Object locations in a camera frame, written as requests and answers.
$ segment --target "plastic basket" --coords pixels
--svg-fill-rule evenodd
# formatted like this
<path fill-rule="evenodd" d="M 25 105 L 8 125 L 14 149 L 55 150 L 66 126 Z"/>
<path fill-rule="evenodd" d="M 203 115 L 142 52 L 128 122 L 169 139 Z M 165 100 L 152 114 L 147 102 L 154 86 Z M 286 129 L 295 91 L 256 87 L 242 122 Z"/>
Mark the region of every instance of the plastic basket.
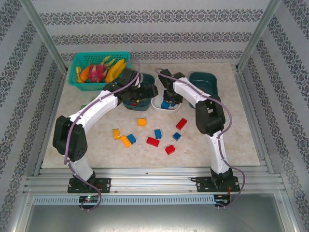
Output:
<path fill-rule="evenodd" d="M 76 67 L 79 66 L 83 70 L 90 64 L 100 64 L 102 60 L 107 57 L 111 56 L 108 61 L 112 59 L 116 59 L 114 64 L 119 61 L 120 59 L 125 59 L 128 61 L 131 58 L 130 53 L 128 52 L 84 52 L 78 53 L 74 57 L 71 72 L 69 75 L 69 84 L 72 86 L 76 86 L 82 91 L 93 91 L 93 90 L 103 90 L 103 87 L 107 84 L 105 82 L 102 83 L 78 83 L 77 82 L 77 74 L 76 74 Z"/>

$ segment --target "wall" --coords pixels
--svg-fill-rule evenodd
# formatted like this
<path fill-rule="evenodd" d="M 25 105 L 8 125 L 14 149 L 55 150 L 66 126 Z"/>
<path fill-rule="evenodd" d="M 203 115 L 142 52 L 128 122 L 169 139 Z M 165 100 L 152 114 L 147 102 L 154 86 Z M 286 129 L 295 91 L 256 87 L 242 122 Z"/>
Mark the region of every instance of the wall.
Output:
<path fill-rule="evenodd" d="M 308 0 L 283 0 L 242 70 L 302 231 L 309 231 L 308 18 Z"/>
<path fill-rule="evenodd" d="M 0 232 L 32 175 L 62 75 L 17 0 L 0 3 Z"/>
<path fill-rule="evenodd" d="M 129 51 L 143 63 L 237 64 L 269 0 L 34 0 L 70 64 L 76 53 Z"/>

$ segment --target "purple cable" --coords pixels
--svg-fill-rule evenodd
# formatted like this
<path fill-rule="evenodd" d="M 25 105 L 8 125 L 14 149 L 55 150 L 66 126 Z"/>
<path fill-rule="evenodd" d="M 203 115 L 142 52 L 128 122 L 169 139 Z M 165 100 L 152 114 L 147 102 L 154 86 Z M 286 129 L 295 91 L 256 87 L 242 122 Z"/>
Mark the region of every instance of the purple cable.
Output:
<path fill-rule="evenodd" d="M 81 119 L 81 116 L 83 116 L 83 115 L 87 112 L 87 110 L 89 110 L 92 106 L 94 106 L 94 105 L 95 105 L 96 103 L 98 103 L 99 101 L 101 101 L 101 100 L 103 100 L 104 98 L 109 97 L 109 96 L 111 96 L 111 95 L 113 95 L 113 94 L 115 94 L 115 93 L 118 93 L 118 92 L 120 92 L 120 91 L 126 89 L 127 87 L 129 87 L 129 86 L 130 86 L 131 84 L 133 84 L 133 83 L 137 80 L 137 78 L 139 77 L 139 75 L 140 75 L 140 62 L 139 62 L 136 58 L 131 58 L 130 60 L 128 60 L 128 62 L 127 62 L 126 64 L 128 64 L 128 63 L 131 62 L 132 60 L 135 60 L 135 61 L 137 62 L 138 67 L 139 67 L 138 70 L 137 70 L 136 76 L 133 78 L 133 80 L 130 81 L 127 85 L 121 87 L 120 89 L 115 90 L 114 92 L 111 92 L 111 93 L 109 93 L 109 94 L 106 94 L 106 95 L 104 95 L 103 97 L 101 97 L 101 98 L 95 100 L 94 102 L 92 102 L 91 104 L 89 104 L 86 108 L 84 108 L 84 110 L 78 115 L 78 117 L 77 117 L 77 118 L 74 120 L 74 122 L 72 123 L 72 125 L 71 125 L 71 127 L 70 127 L 70 130 L 69 130 L 69 133 L 68 133 L 67 143 L 66 143 L 66 151 L 65 151 L 65 154 L 64 154 L 64 164 L 65 164 L 65 165 L 67 165 L 68 161 L 70 160 L 70 159 L 68 158 L 68 153 L 69 153 L 69 146 L 70 146 L 71 134 L 72 134 L 72 131 L 73 131 L 73 128 L 74 128 L 75 124 L 78 122 L 79 119 Z M 87 181 L 83 180 L 83 179 L 73 170 L 71 164 L 69 164 L 69 168 L 70 168 L 70 170 L 73 172 L 73 175 L 76 176 L 76 178 L 78 178 L 80 181 L 82 181 L 83 183 L 85 183 L 85 184 L 87 184 L 88 186 L 92 187 L 93 189 L 95 189 L 95 190 L 98 192 L 98 195 L 99 195 L 98 203 L 97 203 L 95 206 L 93 206 L 92 208 L 87 209 L 87 211 L 94 210 L 95 208 L 97 208 L 97 207 L 100 205 L 101 200 L 102 200 L 102 194 L 101 194 L 100 190 L 99 190 L 97 187 L 95 187 L 95 186 L 89 184 Z M 82 202 L 82 204 L 81 204 L 81 209 L 82 209 L 82 210 L 85 210 L 85 209 L 83 208 L 83 204 L 84 204 L 84 202 Z"/>
<path fill-rule="evenodd" d="M 199 92 L 198 90 L 196 90 L 195 87 L 192 86 L 191 84 L 188 84 L 188 83 L 185 82 L 185 81 L 176 79 L 176 78 L 171 77 L 171 76 L 163 75 L 163 74 L 161 74 L 161 73 L 159 72 L 159 70 L 163 70 L 163 69 L 155 69 L 154 71 L 155 71 L 157 74 L 159 74 L 160 76 L 162 76 L 162 77 L 165 77 L 165 78 L 171 79 L 171 80 L 173 80 L 173 81 L 178 81 L 178 82 L 180 82 L 180 83 L 182 83 L 182 84 L 185 84 L 185 85 L 189 86 L 192 90 L 194 90 L 194 92 L 200 94 L 200 92 Z M 243 190 L 243 187 L 245 186 L 245 182 L 246 182 L 245 173 L 244 173 L 241 169 L 236 168 L 236 167 L 230 165 L 230 164 L 224 159 L 223 153 L 222 153 L 222 149 L 221 149 L 220 137 L 221 137 L 221 135 L 223 135 L 225 132 L 227 132 L 227 131 L 231 128 L 231 126 L 232 126 L 232 114 L 231 114 L 231 112 L 229 111 L 229 109 L 228 109 L 222 102 L 220 102 L 220 101 L 218 101 L 218 100 L 216 100 L 216 99 L 210 98 L 210 97 L 208 97 L 208 96 L 206 96 L 206 95 L 203 95 L 203 94 L 201 94 L 201 96 L 204 97 L 204 98 L 206 98 L 206 99 L 209 99 L 209 100 L 211 100 L 211 101 L 214 101 L 215 103 L 218 103 L 219 105 L 221 105 L 221 106 L 227 111 L 228 117 L 229 117 L 229 119 L 230 119 L 227 128 L 226 128 L 225 130 L 223 130 L 221 133 L 219 133 L 219 135 L 218 135 L 219 152 L 220 152 L 221 159 L 223 160 L 223 162 L 224 162 L 228 167 L 230 167 L 231 169 L 234 169 L 234 170 L 236 170 L 236 171 L 239 171 L 239 172 L 242 174 L 242 176 L 243 176 L 243 182 L 242 182 L 242 185 L 241 185 L 241 187 L 240 187 L 240 190 L 239 190 L 238 194 L 236 195 L 235 199 L 233 200 L 233 202 L 231 202 L 229 205 L 226 206 L 226 208 L 229 208 L 230 206 L 232 206 L 232 205 L 234 204 L 234 202 L 235 202 L 235 201 L 238 199 L 238 197 L 240 196 L 240 194 L 241 194 L 241 192 L 242 192 L 242 190 Z"/>

